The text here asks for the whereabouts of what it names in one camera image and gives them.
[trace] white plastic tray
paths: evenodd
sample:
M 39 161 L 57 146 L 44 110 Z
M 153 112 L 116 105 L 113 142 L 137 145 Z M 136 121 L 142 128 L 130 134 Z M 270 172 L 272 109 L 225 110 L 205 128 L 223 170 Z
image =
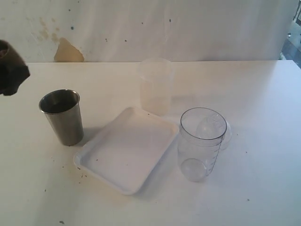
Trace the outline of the white plastic tray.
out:
M 134 194 L 178 132 L 176 124 L 130 107 L 74 155 L 74 164 L 123 194 Z

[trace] table surface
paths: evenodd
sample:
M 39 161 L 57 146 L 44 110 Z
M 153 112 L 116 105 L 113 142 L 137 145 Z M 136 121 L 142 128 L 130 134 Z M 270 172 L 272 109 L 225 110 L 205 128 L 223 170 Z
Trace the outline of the table surface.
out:
M 118 193 L 73 164 L 73 155 L 128 106 L 140 107 L 137 63 L 29 64 L 31 77 L 0 97 L 0 224 L 301 225 L 301 71 L 293 61 L 180 62 L 172 107 L 215 109 L 232 126 L 204 183 L 184 178 L 176 141 L 142 189 Z M 55 89 L 80 93 L 84 140 L 62 146 L 39 100 Z

